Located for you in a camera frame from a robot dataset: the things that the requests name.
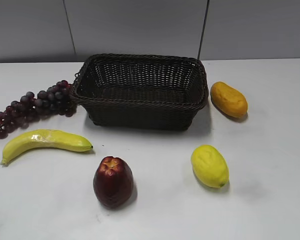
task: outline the banana tip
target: banana tip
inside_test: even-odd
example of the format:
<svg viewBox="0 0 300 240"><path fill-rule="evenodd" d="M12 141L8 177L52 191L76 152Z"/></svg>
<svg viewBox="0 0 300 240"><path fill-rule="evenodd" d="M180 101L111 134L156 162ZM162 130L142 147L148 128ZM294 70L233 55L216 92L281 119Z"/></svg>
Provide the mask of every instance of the banana tip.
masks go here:
<svg viewBox="0 0 300 240"><path fill-rule="evenodd" d="M6 160L5 159L2 159L2 161L0 162L0 165L1 166L4 166L4 167L7 167L8 164L6 163Z"/></svg>

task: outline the basket rim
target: basket rim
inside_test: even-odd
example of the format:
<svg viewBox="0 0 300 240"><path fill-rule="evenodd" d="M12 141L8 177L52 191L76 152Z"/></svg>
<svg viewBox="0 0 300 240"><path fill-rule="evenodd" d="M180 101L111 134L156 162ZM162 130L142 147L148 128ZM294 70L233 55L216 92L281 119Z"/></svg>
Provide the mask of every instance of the basket rim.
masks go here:
<svg viewBox="0 0 300 240"><path fill-rule="evenodd" d="M78 87L82 81L82 76L86 72L91 61L102 58L115 58L115 59L132 59L132 60L142 60L142 59L157 59L157 60L176 60L181 62L191 62L199 68L199 74L202 78L202 95L198 102L169 102L169 101L148 101L148 100L127 100L127 99L108 99L108 98L92 98L79 95L77 93ZM201 61L193 57L183 57L183 56L170 56L170 55L155 55L155 54L116 54L116 53L100 53L91 55L84 61L83 66L80 68L79 72L75 74L75 80L72 84L70 90L70 97L74 102L84 107L93 107L95 105L121 105L131 107L143 106L152 108L173 108L182 110L200 110L208 102L209 90L207 86L207 74L205 68Z"/></svg>

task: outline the apple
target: apple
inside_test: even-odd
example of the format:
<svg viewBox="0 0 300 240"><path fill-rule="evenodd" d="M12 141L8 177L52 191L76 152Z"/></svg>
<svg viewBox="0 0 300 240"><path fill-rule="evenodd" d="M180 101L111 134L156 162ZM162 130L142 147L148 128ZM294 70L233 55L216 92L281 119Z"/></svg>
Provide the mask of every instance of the apple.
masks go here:
<svg viewBox="0 0 300 240"><path fill-rule="evenodd" d="M114 209L126 202L134 189L134 177L128 164L119 157L102 159L93 178L97 199L107 208Z"/></svg>

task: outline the wall seam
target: wall seam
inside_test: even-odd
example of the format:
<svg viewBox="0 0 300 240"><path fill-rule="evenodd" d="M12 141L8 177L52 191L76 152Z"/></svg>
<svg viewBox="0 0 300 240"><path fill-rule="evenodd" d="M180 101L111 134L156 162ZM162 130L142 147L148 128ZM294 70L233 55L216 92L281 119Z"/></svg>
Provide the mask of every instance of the wall seam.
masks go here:
<svg viewBox="0 0 300 240"><path fill-rule="evenodd" d="M72 47L73 47L73 52L74 52L74 59L77 61L78 56L77 56L76 46L75 46L75 42L74 42L74 37L72 35L72 31L71 31L71 27L70 27L66 3L65 3L65 0L62 0L62 2L63 2L64 11L65 11L66 21L68 23L68 28L69 28L69 32L70 32L70 37L71 37L71 42L72 42Z"/></svg>
<svg viewBox="0 0 300 240"><path fill-rule="evenodd" d="M202 48L202 43L203 43L203 40L204 40L204 34L205 34L206 23L207 23L207 16L208 16L208 12L209 12L209 5L210 5L210 0L207 0L206 1L206 7L205 7L205 13L204 13L204 19L203 19L203 25L202 25L200 44L199 44L199 52L198 52L198 57L197 57L198 60L200 60L201 48Z"/></svg>

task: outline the woven pattern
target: woven pattern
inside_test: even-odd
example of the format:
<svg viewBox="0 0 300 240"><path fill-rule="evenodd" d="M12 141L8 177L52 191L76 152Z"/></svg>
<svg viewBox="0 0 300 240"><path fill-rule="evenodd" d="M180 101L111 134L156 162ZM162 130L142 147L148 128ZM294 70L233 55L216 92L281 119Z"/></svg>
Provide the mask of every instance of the woven pattern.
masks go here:
<svg viewBox="0 0 300 240"><path fill-rule="evenodd" d="M195 58L96 54L76 74L70 97L100 126L186 130L208 100Z"/></svg>

